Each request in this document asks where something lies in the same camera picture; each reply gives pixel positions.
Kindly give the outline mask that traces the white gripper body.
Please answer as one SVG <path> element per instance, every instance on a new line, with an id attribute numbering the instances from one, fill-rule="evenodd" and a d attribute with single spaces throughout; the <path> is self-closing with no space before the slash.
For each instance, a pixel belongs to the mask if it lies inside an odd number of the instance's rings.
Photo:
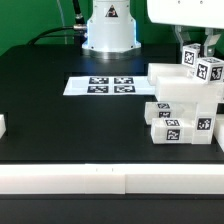
<path id="1" fill-rule="evenodd" d="M 147 0 L 153 23 L 224 29 L 224 0 Z"/>

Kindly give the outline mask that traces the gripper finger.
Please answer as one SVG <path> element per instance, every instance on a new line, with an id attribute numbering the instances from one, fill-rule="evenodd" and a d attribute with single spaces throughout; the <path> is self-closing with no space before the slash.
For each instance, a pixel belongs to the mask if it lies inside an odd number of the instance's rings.
<path id="1" fill-rule="evenodd" d="M 183 49 L 183 46 L 190 42 L 188 28 L 181 25 L 175 25 L 174 31 L 176 38 L 180 44 L 180 49 Z"/>
<path id="2" fill-rule="evenodd" d="M 212 57 L 215 54 L 215 47 L 221 37 L 221 29 L 206 28 L 205 41 L 202 45 L 202 55 L 204 57 Z"/>

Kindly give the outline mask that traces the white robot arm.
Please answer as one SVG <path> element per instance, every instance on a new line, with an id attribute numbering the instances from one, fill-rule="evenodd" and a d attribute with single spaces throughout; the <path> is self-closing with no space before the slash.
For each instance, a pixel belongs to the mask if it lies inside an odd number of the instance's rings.
<path id="1" fill-rule="evenodd" d="M 175 26 L 180 43 L 187 38 L 182 26 L 204 27 L 207 39 L 204 54 L 212 56 L 224 29 L 224 0 L 147 0 L 152 23 Z M 130 0 L 93 0 L 93 13 L 87 21 L 87 41 L 82 48 L 92 55 L 109 58 L 141 47 L 136 39 L 136 21 L 130 14 Z"/>

